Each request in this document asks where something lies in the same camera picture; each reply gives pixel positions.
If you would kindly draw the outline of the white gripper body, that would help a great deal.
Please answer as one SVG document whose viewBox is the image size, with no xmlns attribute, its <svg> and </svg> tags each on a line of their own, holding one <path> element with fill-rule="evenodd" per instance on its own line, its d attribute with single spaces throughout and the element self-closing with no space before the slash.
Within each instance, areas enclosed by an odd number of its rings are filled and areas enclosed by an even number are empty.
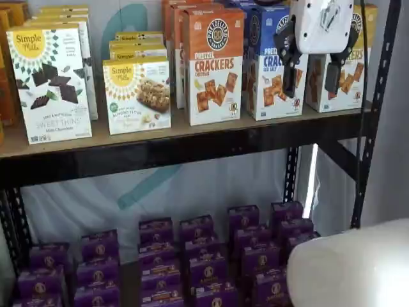
<svg viewBox="0 0 409 307">
<path fill-rule="evenodd" d="M 334 54 L 348 42 L 353 1 L 298 0 L 291 2 L 295 40 L 302 54 Z"/>
</svg>

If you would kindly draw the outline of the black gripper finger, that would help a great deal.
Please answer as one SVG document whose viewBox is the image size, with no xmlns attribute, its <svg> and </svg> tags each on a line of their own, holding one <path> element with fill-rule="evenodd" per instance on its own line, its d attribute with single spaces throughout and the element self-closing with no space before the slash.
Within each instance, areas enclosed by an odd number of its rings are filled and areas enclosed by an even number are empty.
<svg viewBox="0 0 409 307">
<path fill-rule="evenodd" d="M 297 47 L 294 15 L 290 16 L 287 23 L 274 35 L 274 43 L 277 54 L 284 65 L 282 91 L 288 97 L 293 98 L 297 81 L 295 66 L 299 64 L 302 55 Z"/>
<path fill-rule="evenodd" d="M 353 63 L 359 60 L 359 23 L 339 22 L 334 29 L 328 32 L 329 54 L 325 77 L 325 90 L 328 99 L 337 98 L 338 91 L 349 94 L 352 84 L 359 82 L 355 78 Z"/>
</svg>

